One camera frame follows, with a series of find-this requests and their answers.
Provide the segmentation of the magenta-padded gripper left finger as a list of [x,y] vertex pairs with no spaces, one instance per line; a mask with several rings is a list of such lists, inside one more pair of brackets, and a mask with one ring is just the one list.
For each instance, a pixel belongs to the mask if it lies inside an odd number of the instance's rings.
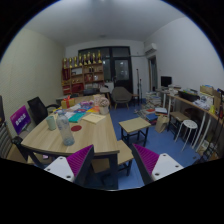
[[89,145],[68,157],[59,156],[45,171],[83,186],[93,157],[94,146]]

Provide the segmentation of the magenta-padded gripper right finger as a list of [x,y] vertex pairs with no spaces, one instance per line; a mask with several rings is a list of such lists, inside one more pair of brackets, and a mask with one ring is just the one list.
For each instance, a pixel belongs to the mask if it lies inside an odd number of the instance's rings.
[[145,185],[183,169],[183,166],[167,153],[157,154],[134,144],[132,154]]

